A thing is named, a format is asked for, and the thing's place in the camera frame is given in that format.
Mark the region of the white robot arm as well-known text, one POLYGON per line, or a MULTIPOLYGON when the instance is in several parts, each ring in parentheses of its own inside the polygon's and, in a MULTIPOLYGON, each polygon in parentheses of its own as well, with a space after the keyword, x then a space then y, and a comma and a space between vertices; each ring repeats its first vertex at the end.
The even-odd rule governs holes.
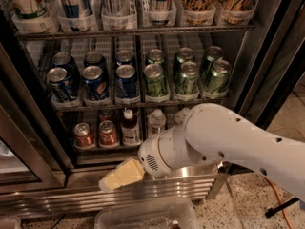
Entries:
POLYGON ((305 201, 305 143, 273 135, 233 111, 199 104, 181 125, 146 139, 138 159, 128 158, 100 181, 104 192, 189 166, 230 162, 263 175, 305 201))

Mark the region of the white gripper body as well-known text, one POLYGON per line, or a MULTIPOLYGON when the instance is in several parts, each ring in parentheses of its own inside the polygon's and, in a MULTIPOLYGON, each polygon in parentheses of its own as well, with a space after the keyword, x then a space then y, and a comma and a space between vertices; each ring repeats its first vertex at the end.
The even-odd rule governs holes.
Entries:
POLYGON ((161 177, 172 171, 173 139, 170 131, 147 138, 138 150, 138 158, 145 171, 153 177, 161 177))

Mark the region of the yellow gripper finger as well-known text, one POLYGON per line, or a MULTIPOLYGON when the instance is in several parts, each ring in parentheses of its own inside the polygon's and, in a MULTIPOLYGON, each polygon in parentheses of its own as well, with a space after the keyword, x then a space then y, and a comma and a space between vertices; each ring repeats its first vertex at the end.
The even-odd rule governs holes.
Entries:
POLYGON ((130 157, 108 172, 98 183, 102 191, 113 191, 120 187, 141 181, 145 170, 141 163, 130 157))

